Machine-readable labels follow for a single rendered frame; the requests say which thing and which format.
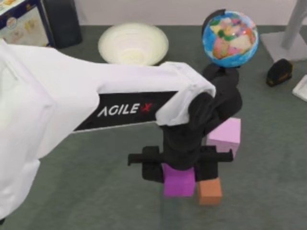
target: orange block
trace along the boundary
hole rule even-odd
[[[200,205],[218,205],[223,196],[220,178],[198,182],[197,192]]]

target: bowl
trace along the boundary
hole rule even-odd
[[[156,26],[123,23],[108,28],[101,35],[98,50],[110,64],[152,66],[165,57],[168,45],[167,36]]]

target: gray table surface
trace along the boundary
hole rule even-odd
[[[170,41],[167,60],[197,71],[207,64],[199,26],[161,27]],[[97,41],[106,27],[83,27],[84,42],[63,53],[103,62]],[[283,27],[259,27],[260,33]],[[306,28],[302,32],[307,37]],[[240,69],[243,109],[241,146],[233,163],[220,164],[221,205],[193,198],[164,199],[162,186],[144,181],[127,155],[160,145],[154,124],[71,135],[42,160],[34,186],[4,230],[306,230],[307,103],[291,90],[307,73],[295,63],[294,77],[276,88],[265,84],[272,65],[260,43]]]

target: red x letter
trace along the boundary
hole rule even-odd
[[[152,103],[145,103],[145,106],[141,107],[142,112],[149,112],[149,108],[152,106]]]

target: purple cube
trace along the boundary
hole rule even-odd
[[[233,151],[234,158],[241,140],[241,119],[229,118],[207,136],[207,145],[215,145],[218,152]]]
[[[179,171],[163,164],[163,169],[165,196],[193,196],[196,185],[194,168]]]

